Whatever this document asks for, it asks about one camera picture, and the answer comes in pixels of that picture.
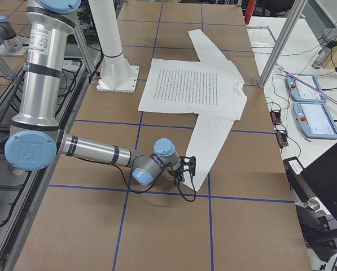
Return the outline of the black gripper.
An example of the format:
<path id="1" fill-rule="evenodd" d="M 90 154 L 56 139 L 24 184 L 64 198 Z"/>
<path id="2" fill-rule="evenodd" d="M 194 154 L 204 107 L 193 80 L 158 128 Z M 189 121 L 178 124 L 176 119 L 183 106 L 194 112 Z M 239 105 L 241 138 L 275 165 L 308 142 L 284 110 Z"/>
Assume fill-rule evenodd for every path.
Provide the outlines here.
<path id="1" fill-rule="evenodd" d="M 170 165 L 170 173 L 174 177 L 174 185 L 180 186 L 184 182 L 184 165 Z"/>

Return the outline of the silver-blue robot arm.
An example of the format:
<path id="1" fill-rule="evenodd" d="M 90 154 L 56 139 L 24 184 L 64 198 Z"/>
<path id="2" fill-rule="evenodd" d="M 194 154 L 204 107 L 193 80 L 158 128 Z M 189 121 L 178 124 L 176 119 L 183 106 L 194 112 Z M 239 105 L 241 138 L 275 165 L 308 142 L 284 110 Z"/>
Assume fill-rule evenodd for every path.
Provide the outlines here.
<path id="1" fill-rule="evenodd" d="M 67 37 L 76 26 L 80 1 L 29 1 L 30 44 L 19 113 L 12 118 L 5 144 L 9 164 L 23 171 L 47 167 L 57 155 L 132 169 L 141 185 L 168 171 L 176 186 L 184 181 L 184 158 L 173 143 L 160 139 L 150 156 L 138 150 L 70 135 L 55 118 Z"/>
<path id="2" fill-rule="evenodd" d="M 23 56 L 28 51 L 29 37 L 18 35 L 8 18 L 0 15 L 0 54 Z"/>

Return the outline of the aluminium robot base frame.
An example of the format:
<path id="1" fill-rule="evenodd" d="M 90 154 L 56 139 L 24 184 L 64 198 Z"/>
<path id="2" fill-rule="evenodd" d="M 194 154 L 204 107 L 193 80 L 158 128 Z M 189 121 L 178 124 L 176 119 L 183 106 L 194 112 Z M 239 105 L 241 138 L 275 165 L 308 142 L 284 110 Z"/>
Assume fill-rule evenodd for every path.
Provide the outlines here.
<path id="1" fill-rule="evenodd" d="M 99 43 L 93 30 L 76 31 L 68 37 L 62 82 L 59 86 L 56 119 L 61 129 L 70 130 L 83 101 L 92 76 L 86 68 L 84 53 L 90 55 L 93 66 L 100 60 Z M 7 141 L 10 122 L 17 113 L 23 88 L 23 71 L 6 87 L 0 87 L 0 151 Z M 11 173 L 9 164 L 0 153 L 0 270 L 15 253 L 14 245 L 22 229 L 22 210 L 30 199 L 42 196 L 40 186 L 52 176 L 55 164 L 36 172 Z"/>

